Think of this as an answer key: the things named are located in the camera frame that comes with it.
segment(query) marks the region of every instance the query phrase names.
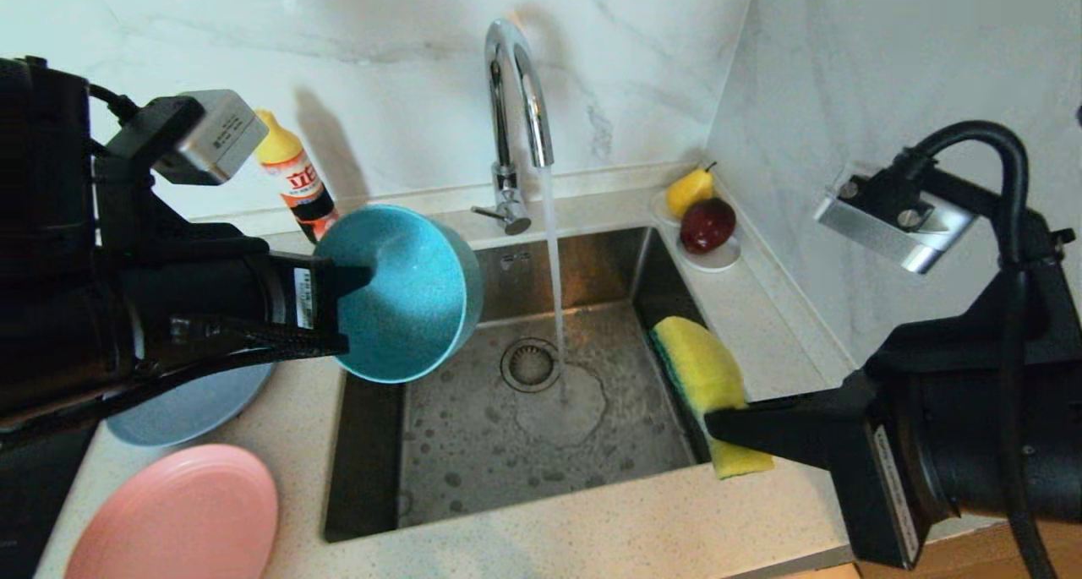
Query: red apple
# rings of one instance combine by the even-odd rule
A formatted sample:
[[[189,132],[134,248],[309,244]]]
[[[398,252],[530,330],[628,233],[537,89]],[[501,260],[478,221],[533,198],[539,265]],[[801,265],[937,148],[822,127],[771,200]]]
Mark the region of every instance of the red apple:
[[[688,208],[679,226],[679,242],[688,253],[707,253],[729,240],[737,227],[737,214],[716,197]]]

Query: marble wall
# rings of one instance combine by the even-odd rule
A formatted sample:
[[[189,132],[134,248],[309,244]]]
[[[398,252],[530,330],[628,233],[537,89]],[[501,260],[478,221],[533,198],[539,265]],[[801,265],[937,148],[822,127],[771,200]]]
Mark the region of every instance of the marble wall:
[[[531,43],[557,173],[699,156],[748,2],[4,0],[0,56],[48,56],[137,101],[228,87],[358,199],[487,183],[484,37],[499,16]],[[104,108],[94,124],[114,132]],[[188,216],[280,208],[252,162],[228,188],[159,194]]]
[[[953,315],[994,272],[981,223],[926,277],[816,225],[849,160],[888,162],[942,126],[1001,121],[1024,139],[1029,205],[1082,229],[1082,0],[752,0],[708,156],[842,346],[861,363],[894,326]],[[942,168],[998,188],[989,148]],[[1065,263],[1077,298],[1082,244]]]

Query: sink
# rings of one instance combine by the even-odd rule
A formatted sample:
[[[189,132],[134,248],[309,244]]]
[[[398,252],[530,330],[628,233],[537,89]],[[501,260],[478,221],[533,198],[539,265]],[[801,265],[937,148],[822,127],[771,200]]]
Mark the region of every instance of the sink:
[[[647,335],[671,315],[703,324],[657,229],[562,237],[559,256],[563,370],[539,241],[477,252],[480,325],[435,372],[404,385],[343,373],[327,541],[709,459]]]

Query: countertop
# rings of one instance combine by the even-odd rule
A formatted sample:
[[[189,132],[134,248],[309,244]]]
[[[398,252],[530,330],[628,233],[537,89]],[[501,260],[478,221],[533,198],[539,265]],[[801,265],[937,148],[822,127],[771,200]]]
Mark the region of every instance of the countertop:
[[[560,236],[654,225],[648,203],[656,192],[557,200]],[[540,212],[540,206],[531,209]],[[467,212],[433,218],[456,228],[475,249],[544,238],[540,219],[530,232],[505,237],[491,221]],[[676,256],[674,231],[658,226]],[[270,241],[276,249],[311,251],[300,234]],[[711,329],[740,363],[749,398],[836,385],[844,374],[820,370],[844,360],[822,359],[836,350],[806,351],[808,341],[822,340],[822,332],[802,331],[810,328],[801,326],[806,319],[789,318],[782,311],[791,307],[771,299],[788,282],[761,281],[771,277],[762,266],[769,255],[753,229],[742,229],[741,244],[744,259],[720,274],[695,271],[678,258],[677,263]],[[270,469],[280,512],[268,578],[773,576],[852,558],[830,475],[782,459],[773,471],[725,482],[714,479],[703,464],[329,544],[321,537],[324,506],[344,378],[332,358],[281,364],[240,417],[188,444],[234,444]],[[105,499],[175,449],[128,446],[101,425],[37,576],[62,576],[78,537]],[[949,521],[933,532],[944,536],[986,524],[984,518]]]

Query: running water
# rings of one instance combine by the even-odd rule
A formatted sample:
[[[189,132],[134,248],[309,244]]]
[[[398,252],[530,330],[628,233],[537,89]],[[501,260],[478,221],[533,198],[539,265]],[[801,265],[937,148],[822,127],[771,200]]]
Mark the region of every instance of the running water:
[[[549,240],[549,267],[552,269],[552,304],[556,316],[556,352],[558,355],[558,373],[564,373],[564,360],[567,350],[564,346],[564,305],[563,286],[559,279],[559,248],[556,244],[556,202],[552,197],[552,168],[539,168],[541,179],[542,202],[544,206],[544,233]]]

